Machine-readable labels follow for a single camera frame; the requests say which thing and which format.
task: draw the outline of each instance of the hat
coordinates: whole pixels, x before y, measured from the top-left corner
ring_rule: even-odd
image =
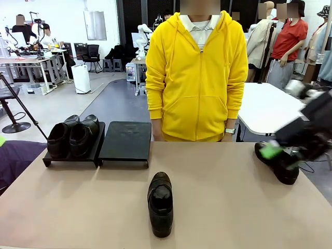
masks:
[[[327,19],[329,13],[330,13],[330,6],[325,5],[322,11],[317,13],[317,16]]]
[[[305,7],[306,7],[306,3],[302,0],[292,0],[290,2],[291,4],[298,4],[299,6],[299,14],[301,17],[305,17]]]

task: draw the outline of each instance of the person in red shirt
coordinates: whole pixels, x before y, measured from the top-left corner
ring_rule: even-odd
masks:
[[[305,2],[292,0],[291,4],[298,4],[298,16],[287,21],[275,41],[267,79],[268,83],[279,89],[284,89],[290,81],[299,48],[304,45],[308,33],[308,24],[302,20]]]

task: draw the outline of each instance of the black chair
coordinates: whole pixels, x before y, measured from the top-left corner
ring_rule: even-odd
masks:
[[[12,89],[14,90],[16,95],[19,94],[19,92],[20,92],[19,87],[13,86]],[[1,102],[2,107],[5,109],[8,117],[10,118],[10,120],[12,122],[12,124],[4,127],[2,129],[2,132],[3,133],[17,133],[17,132],[20,132],[20,131],[25,131],[26,129],[30,128],[31,124],[28,123],[28,122],[19,122],[19,123],[16,122],[16,121],[24,118],[26,114],[23,113],[23,112],[19,112],[17,114],[23,114],[23,117],[15,119],[15,116],[17,114],[13,115],[11,113],[11,110],[9,109],[8,104],[6,102],[6,100],[9,100],[9,99],[15,99],[15,97],[11,94],[9,89],[8,88],[0,89],[0,102]]]
[[[91,72],[91,70],[92,70],[92,63],[93,63],[95,72],[97,74],[100,73],[103,70],[102,67],[99,64],[100,54],[98,53],[98,50],[99,50],[99,45],[88,45],[88,53],[82,55],[84,65],[85,65],[85,63],[90,62],[90,71],[89,72]],[[96,67],[95,63],[98,64],[101,71],[97,72],[97,67]]]

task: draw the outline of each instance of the black shoe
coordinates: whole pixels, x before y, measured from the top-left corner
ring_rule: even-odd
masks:
[[[69,135],[79,116],[72,115],[63,123],[56,124],[47,139],[47,150],[53,158],[65,158],[69,152]]]
[[[172,184],[165,172],[158,172],[152,179],[147,194],[147,202],[155,236],[170,235],[173,224]]]
[[[76,124],[70,134],[70,151],[73,157],[83,157],[93,146],[99,134],[99,121],[95,115],[89,115]]]
[[[258,159],[272,169],[280,182],[293,185],[299,175],[297,159],[284,151],[272,159],[266,159],[260,153],[260,150],[265,146],[264,143],[255,144],[255,153]]]

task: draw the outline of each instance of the red t-shirt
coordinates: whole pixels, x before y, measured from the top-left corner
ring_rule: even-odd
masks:
[[[272,58],[281,59],[284,54],[293,48],[299,41],[307,38],[308,24],[300,19],[294,26],[288,21],[280,34],[278,35],[274,47]],[[289,61],[295,61],[299,54],[299,50],[288,56]]]

